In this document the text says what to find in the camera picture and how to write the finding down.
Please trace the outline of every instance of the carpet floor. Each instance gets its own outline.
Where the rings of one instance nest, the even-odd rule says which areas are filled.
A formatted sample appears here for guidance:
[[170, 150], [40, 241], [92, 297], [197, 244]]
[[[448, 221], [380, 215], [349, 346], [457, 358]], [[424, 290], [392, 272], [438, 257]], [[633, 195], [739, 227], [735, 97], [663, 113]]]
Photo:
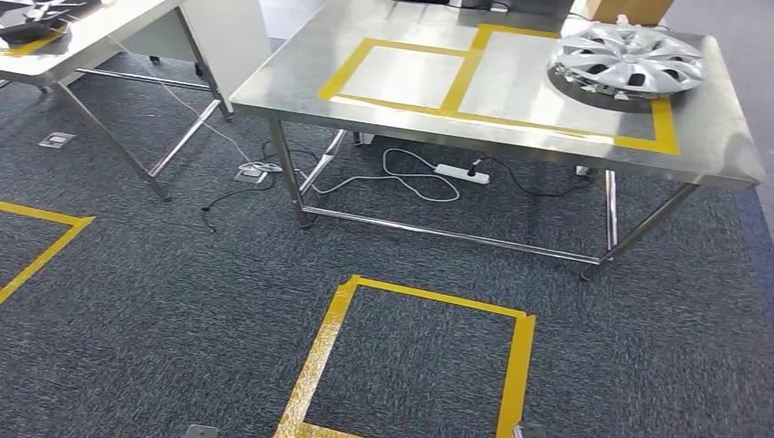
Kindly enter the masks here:
[[[105, 67], [141, 73], [127, 55]], [[189, 64], [155, 68], [196, 80]], [[152, 85], [84, 78], [72, 88], [146, 162], [194, 119]], [[353, 274], [537, 315], [524, 417], [549, 438], [765, 438], [774, 430], [774, 257], [753, 191], [700, 190], [605, 276], [582, 283], [583, 266], [571, 262], [428, 235], [329, 218], [302, 231], [281, 178], [273, 190], [216, 205], [210, 233], [201, 207], [247, 187], [233, 181], [244, 159], [228, 141], [199, 132], [162, 174], [174, 197], [162, 203], [54, 96], [11, 84], [0, 101], [0, 199], [97, 217], [0, 306], [0, 436], [171, 438], [191, 423], [224, 438], [271, 436], [333, 291]], [[270, 138], [260, 119], [212, 123], [251, 157]], [[317, 152], [333, 136], [287, 129], [299, 149]], [[78, 137], [62, 151], [38, 147], [52, 131]], [[458, 166], [476, 158], [379, 138], [343, 148], [318, 186], [380, 174], [391, 147]], [[299, 167], [311, 164], [294, 156]], [[566, 166], [502, 159], [535, 189], [579, 183]], [[425, 172], [407, 157], [390, 165]], [[424, 202], [397, 182], [358, 182], [312, 202], [601, 253], [601, 179], [565, 198], [534, 199], [503, 169], [487, 171], [489, 186], [455, 183], [457, 203]], [[417, 188], [448, 195], [438, 182]], [[622, 229], [674, 189], [620, 175]], [[61, 231], [0, 215], [0, 280]], [[307, 422], [369, 437], [492, 436], [511, 329], [495, 315], [364, 291]]]

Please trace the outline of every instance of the stainless steel table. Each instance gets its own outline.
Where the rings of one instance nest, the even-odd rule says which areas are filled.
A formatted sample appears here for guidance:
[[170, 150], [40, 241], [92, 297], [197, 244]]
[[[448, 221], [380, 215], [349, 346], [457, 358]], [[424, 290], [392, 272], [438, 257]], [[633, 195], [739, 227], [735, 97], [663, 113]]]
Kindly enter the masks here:
[[[62, 99], [69, 102], [73, 110], [80, 114], [91, 127], [105, 135], [108, 143], [162, 199], [169, 200], [169, 193], [156, 180], [159, 173], [215, 110], [220, 109], [226, 120], [229, 121], [234, 116], [226, 107], [225, 99], [221, 96], [220, 89], [185, 20], [183, 10], [180, 8], [183, 1], [116, 0], [115, 3], [104, 5], [93, 13], [73, 22], [69, 26], [67, 34], [62, 38], [29, 54], [18, 55], [13, 50], [6, 52], [0, 50], [0, 87], [4, 86], [7, 81], [22, 82], [38, 87], [51, 87]], [[180, 18], [191, 49], [209, 85], [82, 68], [106, 53], [115, 51], [116, 42], [130, 37], [173, 10]], [[206, 91], [213, 94], [214, 100], [206, 109], [201, 111], [198, 119], [180, 141], [171, 147], [153, 167], [146, 169], [62, 82], [63, 78], [74, 72]]]
[[[714, 38], [676, 34], [706, 56], [709, 79], [702, 87], [654, 101], [646, 111], [620, 112], [568, 97], [546, 73], [555, 38], [588, 25], [518, 10], [330, 0], [232, 101], [269, 119], [302, 226], [309, 226], [308, 214], [323, 214], [453, 237], [586, 263], [588, 279], [699, 186], [744, 189], [764, 179]], [[281, 120], [342, 129], [301, 185]], [[304, 194], [335, 156], [345, 130], [605, 170], [607, 252], [571, 254], [305, 205]], [[621, 240], [616, 172], [683, 183]]]

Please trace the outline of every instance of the white cable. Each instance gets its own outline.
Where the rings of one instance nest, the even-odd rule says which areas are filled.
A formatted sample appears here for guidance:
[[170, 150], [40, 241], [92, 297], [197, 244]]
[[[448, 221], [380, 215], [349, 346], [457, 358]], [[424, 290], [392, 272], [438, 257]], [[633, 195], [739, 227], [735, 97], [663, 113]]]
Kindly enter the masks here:
[[[121, 49], [121, 50], [123, 50], [124, 52], [126, 52], [126, 53], [127, 53], [127, 54], [128, 54], [128, 55], [129, 55], [129, 56], [130, 56], [130, 57], [131, 57], [131, 58], [132, 58], [132, 59], [133, 59], [133, 60], [134, 60], [134, 61], [135, 61], [135, 62], [136, 62], [138, 65], [140, 65], [140, 67], [142, 67], [142, 69], [143, 69], [143, 70], [145, 70], [145, 71], [146, 71], [146, 72], [147, 72], [149, 75], [151, 75], [153, 78], [159, 79], [159, 77], [158, 77], [158, 76], [156, 76], [156, 74], [153, 72], [153, 70], [151, 70], [150, 68], [148, 68], [148, 66], [146, 66], [146, 65], [145, 65], [145, 64], [144, 64], [142, 61], [140, 61], [139, 59], [137, 59], [137, 58], [136, 58], [136, 57], [137, 57], [137, 55], [135, 55], [133, 52], [131, 52], [129, 49], [127, 49], [127, 48], [126, 48], [126, 47], [125, 47], [125, 46], [124, 46], [124, 45], [123, 45], [123, 44], [122, 44], [120, 41], [118, 41], [117, 39], [115, 39], [115, 38], [114, 38], [112, 35], [108, 35], [108, 38], [110, 39], [110, 41], [112, 41], [113, 43], [115, 43], [115, 44], [116, 44], [116, 46], [120, 47], [120, 49]], [[193, 114], [196, 114], [196, 117], [201, 117], [201, 116], [202, 116], [202, 114], [200, 114], [200, 113], [199, 113], [199, 111], [197, 111], [197, 110], [196, 110], [196, 108], [192, 107], [191, 105], [189, 105], [188, 103], [186, 103], [185, 101], [183, 101], [182, 99], [180, 99], [180, 98], [179, 98], [179, 97], [178, 97], [176, 94], [174, 94], [174, 91], [172, 91], [172, 90], [171, 90], [169, 87], [167, 87], [167, 84], [165, 84], [165, 83], [161, 82], [160, 80], [158, 81], [158, 84], [159, 84], [159, 85], [161, 85], [162, 87], [164, 87], [164, 89], [165, 89], [165, 90], [166, 90], [166, 91], [167, 91], [167, 92], [170, 94], [170, 96], [172, 96], [172, 97], [173, 97], [175, 100], [177, 100], [178, 102], [180, 102], [180, 103], [181, 103], [181, 104], [182, 104], [184, 107], [186, 107], [187, 109], [191, 110], [191, 111], [193, 112]], [[219, 130], [217, 130], [217, 129], [213, 128], [213, 127], [212, 127], [212, 126], [210, 126], [210, 124], [209, 124], [209, 123], [207, 123], [206, 121], [203, 123], [203, 125], [204, 125], [204, 126], [206, 126], [206, 127], [207, 127], [209, 130], [211, 130], [212, 132], [214, 132], [215, 134], [217, 134], [217, 135], [221, 136], [222, 138], [224, 138], [224, 139], [226, 139], [226, 140], [230, 141], [230, 142], [231, 142], [231, 144], [233, 144], [233, 145], [234, 145], [234, 147], [236, 148], [236, 150], [237, 150], [237, 151], [239, 151], [239, 154], [240, 154], [240, 155], [242, 155], [243, 157], [245, 157], [245, 160], [247, 160], [247, 161], [248, 161], [248, 163], [247, 163], [247, 164], [243, 164], [243, 166], [245, 166], [245, 165], [249, 165], [249, 164], [253, 163], [253, 161], [252, 161], [252, 160], [250, 160], [250, 157], [248, 157], [248, 156], [247, 156], [247, 154], [245, 153], [245, 151], [243, 151], [243, 150], [242, 150], [242, 148], [241, 148], [241, 147], [239, 147], [239, 144], [238, 144], [238, 143], [236, 143], [236, 141], [234, 141], [234, 139], [232, 139], [231, 137], [229, 137], [229, 136], [227, 136], [227, 135], [223, 134], [221, 131], [219, 131]]]
[[[120, 47], [121, 50], [126, 52], [132, 59], [134, 59], [134, 61], [138, 65], [140, 65], [140, 67], [142, 67], [142, 69], [144, 69], [146, 72], [148, 72], [148, 74], [151, 75], [151, 77], [159, 79], [159, 77], [157, 77], [155, 75], [153, 70], [148, 68], [142, 61], [137, 59], [136, 58], [137, 55], [135, 55], [133, 52], [131, 52], [129, 49], [127, 49], [120, 41], [116, 40], [115, 38], [113, 38], [113, 36], [110, 36], [110, 35], [108, 35], [108, 38], [113, 43], [115, 43], [118, 47]], [[186, 103], [185, 101], [180, 99], [176, 94], [174, 94], [174, 92], [169, 87], [167, 87], [167, 85], [165, 83], [163, 83], [162, 81], [159, 80], [158, 84], [161, 85], [167, 91], [167, 93], [169, 93], [170, 96], [172, 96], [175, 100], [180, 102], [187, 109], [191, 110], [191, 112], [193, 112], [193, 114], [196, 114], [196, 117], [201, 117], [201, 114], [199, 113], [199, 111], [197, 111], [194, 107], [192, 107], [191, 105], [189, 105], [188, 103]], [[279, 167], [276, 164], [265, 163], [265, 162], [254, 162], [254, 161], [250, 160], [250, 157], [247, 156], [245, 151], [243, 151], [242, 148], [239, 147], [239, 144], [236, 141], [234, 141], [234, 139], [232, 139], [231, 137], [223, 134], [221, 131], [213, 128], [207, 122], [204, 122], [203, 125], [206, 126], [212, 132], [214, 132], [215, 134], [217, 134], [220, 137], [222, 137], [222, 138], [228, 140], [229, 142], [231, 142], [231, 144], [234, 145], [236, 150], [239, 151], [239, 154], [242, 155], [243, 157], [245, 157], [245, 160], [247, 160], [247, 162], [245, 164], [242, 164], [242, 165], [239, 166], [239, 169], [241, 171], [249, 169], [249, 170], [255, 170], [255, 171], [260, 171], [260, 172], [282, 172], [282, 168]], [[425, 174], [425, 173], [395, 173], [395, 172], [391, 172], [389, 169], [387, 169], [387, 154], [389, 154], [390, 152], [403, 152], [403, 153], [407, 153], [407, 154], [413, 156], [414, 158], [416, 158], [417, 160], [419, 160], [420, 162], [423, 162], [424, 164], [426, 164], [431, 169], [435, 169], [435, 166], [433, 166], [430, 162], [428, 162], [424, 158], [420, 157], [419, 155], [417, 155], [417, 154], [415, 154], [413, 152], [410, 152], [410, 151], [405, 151], [403, 149], [394, 149], [393, 148], [393, 149], [388, 149], [388, 150], [384, 151], [384, 153], [382, 154], [382, 169], [384, 170], [385, 173], [387, 173], [390, 176], [353, 176], [353, 177], [345, 180], [344, 182], [342, 182], [342, 183], [340, 183], [340, 184], [336, 185], [335, 187], [333, 187], [331, 189], [328, 189], [328, 190], [321, 190], [320, 188], [318, 188], [314, 184], [312, 184], [312, 189], [314, 189], [314, 191], [319, 193], [319, 194], [328, 194], [328, 193], [336, 192], [341, 187], [344, 187], [345, 185], [347, 185], [349, 183], [352, 183], [353, 181], [358, 181], [358, 180], [397, 180], [398, 182], [403, 184], [403, 186], [405, 186], [407, 189], [409, 189], [412, 192], [414, 192], [414, 194], [416, 194], [420, 198], [422, 198], [422, 199], [424, 199], [424, 200], [426, 200], [428, 202], [431, 202], [431, 203], [452, 203], [454, 201], [457, 201], [460, 198], [460, 192], [457, 190], [457, 188], [454, 187], [453, 184], [451, 184], [446, 178], [444, 178], [442, 176], [432, 175], [432, 174]], [[301, 176], [303, 176], [304, 179], [307, 179], [307, 175], [303, 171], [301, 171], [300, 169], [296, 169], [296, 172], [298, 172]], [[455, 192], [455, 196], [454, 196], [454, 198], [449, 198], [449, 199], [429, 198], [429, 197], [424, 196], [423, 194], [421, 194], [415, 188], [413, 188], [403, 178], [435, 178], [436, 180], [441, 180], [446, 185], [451, 187], [451, 189]]]
[[[430, 162], [428, 162], [427, 160], [425, 160], [424, 158], [420, 157], [419, 155], [417, 155], [417, 154], [415, 154], [413, 152], [405, 151], [403, 149], [394, 149], [394, 148], [392, 148], [392, 149], [388, 149], [388, 150], [384, 151], [384, 153], [382, 154], [382, 169], [384, 170], [385, 173], [387, 173], [390, 176], [353, 176], [353, 177], [345, 180], [344, 182], [342, 182], [342, 183], [340, 183], [340, 184], [338, 184], [338, 185], [336, 185], [333, 188], [328, 189], [328, 190], [321, 190], [320, 188], [318, 188], [314, 184], [312, 184], [312, 189], [314, 189], [314, 191], [319, 193], [319, 194], [328, 194], [328, 193], [336, 192], [341, 187], [344, 187], [345, 185], [347, 185], [349, 183], [352, 183], [353, 181], [358, 181], [358, 180], [397, 180], [398, 182], [403, 184], [403, 186], [405, 186], [407, 189], [409, 189], [412, 192], [414, 192], [414, 194], [416, 194], [420, 198], [422, 198], [422, 199], [424, 199], [426, 201], [429, 201], [431, 203], [452, 203], [454, 201], [457, 201], [460, 198], [460, 192], [457, 190], [457, 188], [453, 184], [451, 184], [449, 182], [449, 180], [447, 180], [443, 176], [432, 175], [432, 174], [427, 174], [427, 173], [396, 173], [396, 172], [391, 172], [389, 169], [387, 169], [387, 155], [390, 152], [403, 152], [403, 153], [407, 153], [407, 154], [413, 156], [414, 158], [416, 158], [417, 160], [419, 160], [420, 162], [423, 162], [424, 164], [426, 164], [431, 169], [435, 169], [435, 166], [433, 166]], [[301, 171], [299, 169], [296, 169], [296, 172], [298, 172], [301, 176], [303, 176], [305, 180], [308, 179], [308, 176], [303, 171]], [[448, 199], [429, 198], [429, 197], [424, 196], [423, 194], [419, 193], [418, 190], [413, 188], [403, 178], [435, 178], [436, 180], [441, 180], [446, 185], [448, 185], [449, 187], [452, 188], [452, 190], [455, 192], [455, 196], [453, 198], [448, 198]]]

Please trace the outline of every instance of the yellow floor marking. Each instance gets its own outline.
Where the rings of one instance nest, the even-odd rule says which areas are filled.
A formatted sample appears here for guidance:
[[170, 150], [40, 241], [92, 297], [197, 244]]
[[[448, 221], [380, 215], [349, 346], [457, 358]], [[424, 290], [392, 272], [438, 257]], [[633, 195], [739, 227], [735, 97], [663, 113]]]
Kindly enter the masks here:
[[350, 308], [358, 279], [359, 277], [353, 276], [350, 281], [336, 289], [336, 293], [333, 294], [328, 313], [322, 319], [322, 324], [319, 326], [317, 337], [312, 342], [312, 348], [309, 350], [304, 368], [301, 369], [296, 386], [290, 393], [290, 400], [285, 408], [285, 413], [282, 414], [277, 432], [274, 434], [275, 438], [303, 436], [299, 435], [300, 425], [307, 416], [307, 410], [312, 402], [314, 392], [317, 390], [319, 378], [322, 377], [325, 363], [328, 361], [331, 349], [333, 349], [333, 342], [339, 336], [341, 322], [344, 320], [344, 315], [347, 314], [347, 309]]
[[503, 399], [500, 403], [500, 417], [497, 420], [497, 438], [510, 438], [514, 426], [521, 422], [534, 333], [534, 316], [517, 319], [508, 357]]
[[46, 265], [59, 251], [62, 250], [67, 244], [70, 243], [78, 234], [83, 231], [84, 228], [91, 224], [94, 220], [93, 217], [73, 217], [65, 214], [47, 212], [45, 210], [38, 210], [37, 208], [25, 207], [24, 205], [16, 205], [13, 203], [0, 202], [0, 212], [6, 212], [11, 214], [21, 214], [23, 216], [32, 217], [34, 219], [41, 219], [49, 222], [56, 222], [58, 224], [70, 225], [62, 236], [49, 246], [43, 254], [39, 255], [29, 266], [22, 269], [22, 271], [16, 275], [10, 283], [0, 289], [0, 304], [3, 304], [11, 294], [16, 292], [25, 282]]
[[307, 422], [303, 422], [298, 427], [298, 435], [296, 436], [298, 438], [362, 438], [359, 435], [334, 431]]
[[14, 47], [14, 48], [5, 48], [0, 50], [0, 55], [5, 55], [9, 57], [22, 57], [24, 55], [29, 55], [30, 53], [38, 50], [39, 48], [46, 46], [48, 43], [55, 41], [57, 39], [60, 39], [63, 35], [63, 32], [67, 30], [67, 27], [61, 27], [59, 29], [59, 32], [49, 32], [48, 35], [43, 36], [42, 38], [33, 41], [31, 43], [25, 44], [23, 46]]
[[333, 350], [341, 324], [350, 307], [358, 286], [373, 287], [390, 292], [441, 301], [447, 304], [475, 308], [486, 312], [505, 315], [515, 319], [511, 349], [503, 385], [500, 415], [497, 421], [496, 438], [511, 438], [513, 428], [521, 421], [524, 410], [524, 395], [527, 388], [529, 356], [532, 351], [532, 337], [535, 329], [535, 317], [512, 308], [502, 308], [466, 298], [453, 297], [427, 290], [392, 285], [378, 280], [352, 276], [341, 285], [333, 295], [325, 317], [322, 319], [317, 337], [312, 342], [309, 355], [298, 376], [296, 385], [290, 393], [288, 406], [277, 426], [274, 438], [361, 438], [358, 435], [334, 431], [325, 427], [304, 422], [319, 379]]
[[412, 295], [414, 297], [420, 297], [425, 299], [432, 299], [435, 301], [441, 301], [442, 303], [454, 304], [456, 306], [462, 306], [464, 308], [475, 308], [478, 310], [484, 310], [489, 313], [497, 313], [498, 315], [505, 315], [512, 318], [526, 318], [527, 314], [521, 310], [514, 310], [512, 308], [502, 308], [493, 304], [482, 303], [474, 301], [472, 299], [454, 297], [451, 295], [439, 294], [436, 292], [430, 292], [428, 290], [416, 289], [413, 287], [391, 285], [382, 281], [370, 280], [368, 278], [361, 278], [358, 282], [360, 286], [373, 287], [375, 289], [389, 290], [391, 292], [397, 292], [399, 294]]
[[[576, 140], [588, 141], [590, 143], [605, 143], [620, 146], [639, 151], [649, 151], [665, 153], [669, 155], [679, 155], [680, 147], [677, 141], [675, 131], [675, 121], [672, 112], [672, 103], [669, 99], [658, 99], [652, 102], [654, 140], [638, 139], [634, 137], [625, 137], [620, 135], [602, 134], [599, 132], [590, 132], [585, 130], [575, 130], [572, 128], [563, 128], [559, 126], [541, 125], [520, 120], [504, 119], [499, 117], [485, 116], [481, 114], [472, 114], [459, 112], [465, 94], [470, 87], [473, 77], [478, 70], [484, 51], [494, 32], [508, 32], [512, 34], [528, 35], [534, 37], [545, 37], [556, 39], [559, 34], [553, 32], [543, 32], [531, 29], [521, 29], [517, 27], [480, 25], [476, 36], [473, 38], [470, 48], [467, 51], [456, 50], [443, 47], [420, 46], [396, 41], [385, 41], [373, 38], [364, 38], [361, 44], [355, 49], [350, 58], [348, 58], [341, 68], [333, 75], [329, 82], [323, 86], [319, 92], [321, 99], [330, 100], [334, 98], [344, 98], [366, 102], [375, 106], [392, 108], [394, 110], [404, 110], [429, 114], [436, 117], [447, 117], [450, 119], [476, 121], [483, 123], [493, 123], [496, 125], [505, 125], [514, 128], [524, 128], [524, 130], [540, 130], [543, 133], [554, 137], [570, 137]], [[416, 50], [427, 53], [437, 53], [449, 56], [464, 57], [452, 86], [450, 87], [444, 102], [440, 108], [423, 107], [418, 105], [391, 102], [389, 100], [365, 98], [361, 96], [352, 96], [340, 94], [341, 89], [357, 70], [358, 66], [371, 53], [374, 47], [392, 47], [404, 50]]]
[[65, 225], [80, 224], [80, 222], [83, 220], [82, 217], [73, 217], [66, 214], [47, 212], [46, 210], [38, 210], [37, 208], [25, 207], [24, 205], [17, 205], [15, 203], [4, 203], [2, 201], [0, 201], [0, 212], [21, 214], [22, 216], [42, 219], [44, 221], [56, 222], [57, 224]]

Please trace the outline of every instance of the power strip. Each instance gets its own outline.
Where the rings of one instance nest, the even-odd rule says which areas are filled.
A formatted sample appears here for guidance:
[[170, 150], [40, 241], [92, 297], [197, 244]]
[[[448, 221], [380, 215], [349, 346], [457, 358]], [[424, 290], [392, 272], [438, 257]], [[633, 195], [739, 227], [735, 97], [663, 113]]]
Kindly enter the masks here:
[[438, 173], [439, 175], [449, 176], [476, 184], [489, 184], [489, 175], [486, 173], [476, 172], [475, 175], [469, 176], [467, 172], [467, 169], [460, 169], [459, 167], [447, 166], [445, 164], [438, 164], [435, 166], [435, 173]]

